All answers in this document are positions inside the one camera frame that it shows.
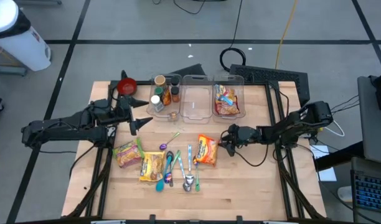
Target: purple spoon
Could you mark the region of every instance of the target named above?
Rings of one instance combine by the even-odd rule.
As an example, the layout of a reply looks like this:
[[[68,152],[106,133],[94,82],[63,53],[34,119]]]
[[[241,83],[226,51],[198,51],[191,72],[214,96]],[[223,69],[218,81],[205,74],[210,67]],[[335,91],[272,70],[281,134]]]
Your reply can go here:
[[[178,135],[179,135],[180,133],[179,132],[177,132],[167,143],[165,143],[165,144],[161,144],[160,145],[160,150],[166,150],[167,149],[167,145],[172,141],[172,140],[174,140],[174,138],[176,138]]]

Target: white trash can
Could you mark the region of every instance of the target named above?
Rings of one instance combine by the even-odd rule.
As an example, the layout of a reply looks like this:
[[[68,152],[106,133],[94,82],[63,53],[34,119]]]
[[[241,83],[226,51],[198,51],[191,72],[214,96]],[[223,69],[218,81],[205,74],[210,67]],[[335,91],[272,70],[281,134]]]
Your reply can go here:
[[[0,0],[0,46],[33,71],[51,64],[51,49],[13,0]]]

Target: clear plastic container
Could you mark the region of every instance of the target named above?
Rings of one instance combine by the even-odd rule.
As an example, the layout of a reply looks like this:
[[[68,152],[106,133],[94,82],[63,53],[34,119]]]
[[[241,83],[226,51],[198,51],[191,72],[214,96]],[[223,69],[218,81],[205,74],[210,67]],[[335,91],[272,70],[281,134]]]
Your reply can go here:
[[[149,95],[149,105],[148,105],[148,108],[146,109],[146,112],[152,115],[154,117],[153,119],[156,121],[177,121],[179,119],[179,108],[181,103],[173,102],[172,98],[171,98],[171,103],[165,106],[162,111],[156,112],[156,110],[154,110],[154,105],[151,103],[151,97],[154,95],[154,90],[156,89],[156,85],[154,84],[154,78],[156,76],[158,75],[153,75],[151,79],[153,85],[151,85],[151,92]],[[170,81],[172,77],[177,77],[179,79],[179,89],[180,89],[179,97],[181,97],[182,77],[178,74],[164,74],[163,76],[166,78],[166,83],[169,88],[171,88]]]
[[[186,123],[206,124],[212,116],[213,80],[206,75],[182,79],[180,114]]]
[[[215,109],[215,97],[217,95],[217,89],[214,87],[215,84],[223,85],[227,88],[235,90],[235,96],[237,97],[237,104],[239,109],[239,114],[234,115],[224,115],[218,114]],[[242,118],[246,115],[245,109],[245,93],[244,93],[245,80],[239,75],[216,75],[214,76],[214,85],[212,93],[212,113],[213,120],[215,122],[221,123],[232,123],[238,118]]]

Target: gray floor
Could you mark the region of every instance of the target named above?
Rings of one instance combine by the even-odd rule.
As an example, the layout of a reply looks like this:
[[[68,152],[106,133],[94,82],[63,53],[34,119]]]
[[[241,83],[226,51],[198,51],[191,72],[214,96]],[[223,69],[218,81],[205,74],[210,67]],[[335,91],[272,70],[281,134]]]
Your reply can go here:
[[[177,0],[189,10],[199,2]],[[70,40],[85,0],[63,0],[63,5],[20,4],[39,34],[47,40]],[[158,6],[151,0],[91,0],[79,35],[80,40],[231,39],[240,0],[207,2],[198,15],[181,11],[170,0]],[[280,39],[292,1],[244,0],[238,39]],[[381,40],[381,1],[359,0],[377,39]],[[300,0],[287,39],[368,40],[351,1]],[[21,144],[20,128],[45,115],[68,45],[50,45],[52,65],[22,78],[0,75],[0,97],[6,109],[0,114],[0,223],[6,221],[31,150]],[[220,52],[228,44],[78,44],[62,84],[53,118],[70,115],[86,106],[92,83],[129,76],[146,80],[201,63],[206,74],[225,73]],[[277,45],[235,44],[247,56],[247,64],[273,68]],[[226,64],[240,63],[228,53]],[[381,66],[372,45],[284,45],[279,68],[308,73],[311,101],[341,103],[357,94],[356,78],[380,75]],[[359,110],[336,114],[346,132],[344,138],[322,132],[319,139],[345,147],[362,139]],[[46,151],[76,150],[76,142],[55,142]],[[58,218],[68,185],[74,155],[40,155],[17,221]],[[349,164],[335,168],[338,181],[326,183],[331,190],[349,185]],[[352,221],[352,214],[322,189],[327,214],[335,220]]]

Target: white bottle cap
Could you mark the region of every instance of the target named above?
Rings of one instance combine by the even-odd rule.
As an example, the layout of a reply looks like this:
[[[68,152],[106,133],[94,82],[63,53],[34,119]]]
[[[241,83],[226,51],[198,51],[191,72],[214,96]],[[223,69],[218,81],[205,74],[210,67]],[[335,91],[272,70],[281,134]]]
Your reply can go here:
[[[158,104],[158,103],[160,102],[160,97],[157,96],[157,95],[152,96],[152,98],[151,98],[151,102],[152,102],[154,105]]]

